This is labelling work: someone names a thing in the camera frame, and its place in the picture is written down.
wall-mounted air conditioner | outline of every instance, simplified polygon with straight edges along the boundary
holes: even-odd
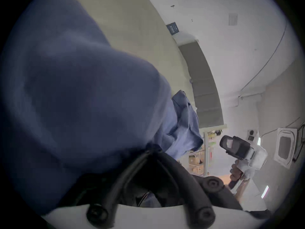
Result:
[[[274,160],[290,168],[296,144],[297,129],[278,128]]]

electrical cable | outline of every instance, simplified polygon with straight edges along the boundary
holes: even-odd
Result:
[[[275,49],[275,51],[273,52],[273,54],[271,55],[271,57],[268,59],[268,61],[267,61],[267,63],[265,63],[265,65],[261,68],[261,70],[240,90],[241,92],[242,92],[242,90],[244,90],[245,89],[245,87],[246,86],[248,86],[249,85],[249,83],[265,68],[265,66],[268,64],[268,62],[270,61],[270,59],[272,58],[272,56],[275,54],[275,52],[276,52],[276,50],[277,50],[277,48],[279,47],[279,45],[280,45],[280,43],[281,43],[281,41],[282,41],[282,39],[283,39],[283,37],[284,37],[284,35],[285,35],[285,31],[286,31],[286,28],[287,28],[287,24],[288,24],[288,20],[286,20],[286,25],[285,25],[285,29],[284,29],[284,32],[283,32],[283,35],[282,35],[282,37],[281,37],[281,39],[280,39],[280,42],[278,43],[278,45],[277,45],[277,47],[276,47],[276,49]]]
[[[297,118],[296,120],[294,120],[293,122],[291,122],[289,125],[287,125],[286,127],[289,127],[290,125],[292,125],[294,122],[296,122],[298,119],[300,119],[300,117],[299,118]],[[271,132],[274,132],[274,131],[276,131],[278,128],[276,128],[275,130],[273,130],[273,131],[270,131],[270,132],[266,132],[264,135],[266,135],[266,134],[269,134],[269,133],[271,133]]]

hand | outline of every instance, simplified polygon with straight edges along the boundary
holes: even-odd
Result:
[[[237,164],[238,164],[239,160],[235,160],[235,164],[232,165],[232,169],[230,170],[230,173],[232,175],[230,175],[230,179],[232,181],[237,181],[238,179],[241,178],[242,176],[242,171],[240,169],[237,168]]]

fluorescent light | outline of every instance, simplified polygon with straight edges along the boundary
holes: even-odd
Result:
[[[266,195],[266,193],[267,193],[268,189],[269,189],[269,187],[268,187],[268,186],[266,186],[265,191],[263,192],[263,194],[262,194],[261,198],[264,198],[264,197],[265,197],[265,195]]]

